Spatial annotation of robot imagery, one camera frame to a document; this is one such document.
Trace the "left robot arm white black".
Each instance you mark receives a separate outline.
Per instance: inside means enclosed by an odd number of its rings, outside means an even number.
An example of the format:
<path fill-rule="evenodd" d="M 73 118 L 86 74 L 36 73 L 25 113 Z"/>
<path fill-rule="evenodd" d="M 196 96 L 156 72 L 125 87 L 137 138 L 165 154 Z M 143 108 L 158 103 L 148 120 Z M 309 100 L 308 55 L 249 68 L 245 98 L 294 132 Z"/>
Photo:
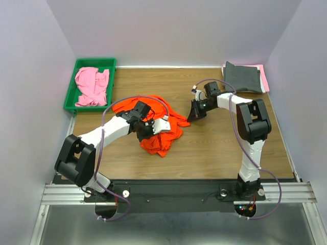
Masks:
<path fill-rule="evenodd" d="M 96 157 L 101 158 L 104 147 L 132 132 L 143 138 L 152 136 L 154 120 L 143 121 L 150 111 L 149 105 L 138 101 L 131 110 L 117 113 L 103 126 L 89 133 L 68 135 L 55 163 L 55 171 L 78 187 L 93 189 L 102 201 L 109 201 L 114 189 L 110 186 L 110 180 L 100 174 L 99 167 L 95 166 Z"/>

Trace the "orange t shirt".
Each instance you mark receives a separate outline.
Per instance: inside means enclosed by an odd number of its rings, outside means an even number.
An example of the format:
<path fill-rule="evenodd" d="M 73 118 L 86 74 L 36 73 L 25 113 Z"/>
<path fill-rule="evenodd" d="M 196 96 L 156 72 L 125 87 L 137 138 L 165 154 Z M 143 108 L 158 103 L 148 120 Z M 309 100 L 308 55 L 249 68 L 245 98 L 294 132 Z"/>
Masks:
<path fill-rule="evenodd" d="M 120 103 L 115 104 L 112 107 L 112 111 L 114 113 L 119 113 L 121 111 L 131 110 L 134 108 L 138 101 L 142 101 L 151 107 L 150 112 L 144 119 L 144 121 L 148 121 L 150 119 L 162 118 L 166 114 L 166 109 L 168 109 L 168 121 L 170 123 L 171 130 L 169 132 L 159 133 L 149 139 L 144 139 L 140 142 L 140 146 L 149 154 L 159 154 L 163 158 L 170 150 L 172 143 L 182 136 L 182 128 L 189 127 L 191 124 L 187 122 L 187 118 L 185 116 L 175 112 L 169 103 L 162 97 L 154 94 L 151 96 L 155 97 L 156 100 L 140 97 L 126 99 Z"/>

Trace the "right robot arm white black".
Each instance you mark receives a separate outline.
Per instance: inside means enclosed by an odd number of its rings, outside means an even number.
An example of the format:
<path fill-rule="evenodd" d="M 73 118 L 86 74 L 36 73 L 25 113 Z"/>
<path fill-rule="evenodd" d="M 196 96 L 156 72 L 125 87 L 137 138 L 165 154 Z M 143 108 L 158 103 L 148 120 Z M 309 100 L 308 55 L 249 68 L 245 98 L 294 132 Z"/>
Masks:
<path fill-rule="evenodd" d="M 232 92 L 221 91 L 217 79 L 206 81 L 204 91 L 199 90 L 197 84 L 192 87 L 195 98 L 191 101 L 187 121 L 192 123 L 205 118 L 207 112 L 216 108 L 230 112 L 233 130 L 243 152 L 235 193 L 237 197 L 247 199 L 261 189 L 261 153 L 272 129 L 265 103 L 262 99 L 239 97 L 234 89 Z"/>

